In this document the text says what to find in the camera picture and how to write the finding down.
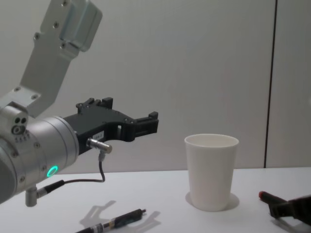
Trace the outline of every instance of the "green led ring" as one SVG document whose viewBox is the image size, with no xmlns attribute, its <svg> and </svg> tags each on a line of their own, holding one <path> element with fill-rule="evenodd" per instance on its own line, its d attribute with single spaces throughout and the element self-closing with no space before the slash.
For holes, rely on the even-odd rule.
<svg viewBox="0 0 311 233">
<path fill-rule="evenodd" d="M 58 171 L 58 166 L 52 166 L 47 173 L 47 177 L 51 177 Z"/>
</svg>

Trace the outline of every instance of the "white table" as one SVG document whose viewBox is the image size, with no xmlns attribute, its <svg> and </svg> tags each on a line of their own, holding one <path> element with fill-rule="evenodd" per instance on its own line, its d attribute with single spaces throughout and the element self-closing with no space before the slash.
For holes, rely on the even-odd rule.
<svg viewBox="0 0 311 233">
<path fill-rule="evenodd" d="M 1 233 L 74 233 L 138 208 L 147 215 L 115 233 L 286 233 L 311 232 L 289 219 L 284 230 L 259 201 L 261 190 L 286 200 L 311 194 L 311 168 L 237 169 L 232 193 L 240 203 L 231 210 L 207 213 L 186 201 L 186 171 L 107 173 L 105 183 L 67 184 L 27 208 L 24 193 L 0 205 Z M 38 187 L 60 179 L 99 178 L 99 174 L 55 175 Z"/>
</svg>

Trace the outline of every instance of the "pen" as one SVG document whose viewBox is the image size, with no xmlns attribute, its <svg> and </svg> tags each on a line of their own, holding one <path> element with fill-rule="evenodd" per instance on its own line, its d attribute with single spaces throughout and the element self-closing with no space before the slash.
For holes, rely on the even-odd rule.
<svg viewBox="0 0 311 233">
<path fill-rule="evenodd" d="M 142 214 L 145 212 L 146 212 L 146 210 L 138 209 L 138 210 L 129 212 L 127 214 L 124 214 L 122 216 L 113 218 L 108 223 L 99 223 L 95 226 L 86 228 L 86 229 L 79 231 L 77 233 L 103 233 L 103 232 L 109 231 L 109 230 L 114 229 L 114 228 L 123 227 L 123 226 L 130 224 L 132 222 L 136 222 L 136 221 L 141 220 Z"/>
<path fill-rule="evenodd" d="M 282 198 L 279 198 L 277 196 L 274 196 L 264 191 L 259 192 L 259 198 L 267 204 L 281 204 L 281 203 L 287 202 L 286 200 Z"/>
</svg>

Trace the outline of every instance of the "gray wall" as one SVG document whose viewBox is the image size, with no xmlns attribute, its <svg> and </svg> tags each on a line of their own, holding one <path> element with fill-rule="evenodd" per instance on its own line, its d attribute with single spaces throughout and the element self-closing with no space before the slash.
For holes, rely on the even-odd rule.
<svg viewBox="0 0 311 233">
<path fill-rule="evenodd" d="M 104 14 L 45 116 L 90 97 L 132 117 L 159 111 L 158 133 L 110 142 L 106 171 L 185 169 L 183 139 L 222 133 L 241 145 L 236 167 L 263 167 L 274 1 L 94 0 Z M 19 82 L 48 0 L 0 2 L 0 93 Z M 65 172 L 97 172 L 91 151 Z"/>
<path fill-rule="evenodd" d="M 268 167 L 311 166 L 311 1 L 279 0 Z"/>
</svg>

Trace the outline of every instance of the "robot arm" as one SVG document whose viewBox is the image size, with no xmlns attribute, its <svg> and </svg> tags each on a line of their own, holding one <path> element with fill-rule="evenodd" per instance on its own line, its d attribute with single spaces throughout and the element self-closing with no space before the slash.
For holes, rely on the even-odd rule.
<svg viewBox="0 0 311 233">
<path fill-rule="evenodd" d="M 88 0 L 52 0 L 20 85 L 0 107 L 14 105 L 32 117 L 50 107 L 72 59 L 90 48 L 102 16 Z"/>
<path fill-rule="evenodd" d="M 55 101 L 79 51 L 89 49 L 101 11 L 89 0 L 51 0 L 21 83 L 0 99 L 0 204 L 26 191 L 27 206 L 43 196 L 36 184 L 72 165 L 91 148 L 111 152 L 107 140 L 133 141 L 156 133 L 158 114 L 133 119 L 112 110 L 112 98 L 77 104 L 78 113 L 28 124 Z"/>
</svg>

